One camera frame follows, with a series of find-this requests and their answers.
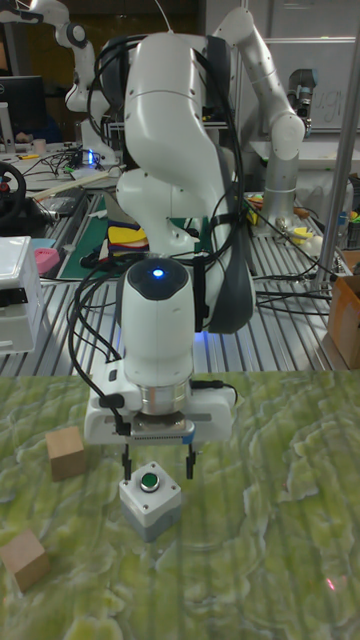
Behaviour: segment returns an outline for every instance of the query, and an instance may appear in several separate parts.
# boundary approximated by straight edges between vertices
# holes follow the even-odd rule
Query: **cardboard box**
[[[350,369],[360,369],[360,276],[338,278],[328,332]]]
[[[350,271],[354,273],[355,265],[360,262],[360,251],[343,251],[343,256]]]

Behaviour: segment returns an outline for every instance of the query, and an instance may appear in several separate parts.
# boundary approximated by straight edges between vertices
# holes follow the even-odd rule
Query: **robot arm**
[[[288,99],[306,128],[306,137],[311,134],[311,102],[318,83],[316,69],[296,69],[289,78]]]
[[[162,246],[156,238],[161,235],[163,239],[158,229],[164,230],[168,225],[176,197],[184,205],[179,217],[195,217],[196,208],[212,223],[215,212],[219,218],[234,213],[231,177],[221,150],[211,142],[202,122],[196,55],[181,36],[154,34],[138,45],[125,96],[125,137],[129,152],[141,169],[121,177],[118,200],[144,228],[151,251],[165,255],[184,252],[182,237],[172,242],[169,231],[168,242]],[[191,194],[193,209],[185,209],[190,202],[182,194]],[[165,203],[161,211],[159,201]],[[222,220],[212,234],[214,251],[225,245],[232,230],[231,223],[226,218]],[[191,251],[194,242],[188,238],[192,246],[187,250]],[[175,248],[177,240],[181,242],[180,250]],[[243,241],[239,230],[232,246],[206,271],[205,302],[209,312],[202,328],[232,333],[252,315],[253,292]]]
[[[215,35],[238,48],[269,126],[271,154],[263,215],[273,225],[291,226],[304,123],[291,108],[270,51],[247,9],[238,7],[231,11]]]
[[[70,21],[68,8],[58,0],[32,0],[28,10],[18,10],[8,0],[0,0],[0,22],[25,24],[50,24],[55,27],[56,42],[74,53],[74,84],[68,92],[65,103],[70,111],[87,111],[87,98],[94,79],[94,49],[86,37],[84,28]],[[95,122],[100,125],[101,118],[109,108],[109,103],[101,91],[94,91],[92,110]],[[82,140],[85,149],[99,153],[107,164],[116,164],[114,152],[98,136],[95,136],[89,121],[82,123]]]

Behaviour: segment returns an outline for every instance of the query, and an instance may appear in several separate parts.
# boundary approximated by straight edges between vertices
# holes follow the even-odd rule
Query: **computer monitor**
[[[41,76],[0,77],[0,103],[8,103],[14,133],[47,126],[44,85]]]

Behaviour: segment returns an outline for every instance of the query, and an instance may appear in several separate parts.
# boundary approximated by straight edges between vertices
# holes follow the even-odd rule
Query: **wooden cube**
[[[85,472],[85,451],[77,427],[49,431],[45,437],[54,482]]]
[[[31,529],[0,547],[0,557],[23,593],[50,571],[46,551]]]

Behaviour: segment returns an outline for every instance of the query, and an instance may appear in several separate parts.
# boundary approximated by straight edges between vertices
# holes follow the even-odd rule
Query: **table surface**
[[[182,487],[145,544],[121,513],[117,447],[52,483],[45,432],[78,425],[75,377],[1,379],[0,545],[30,527],[51,573],[23,597],[0,565],[6,640],[359,640],[359,373],[246,373],[231,440],[193,481],[182,447],[132,450]]]

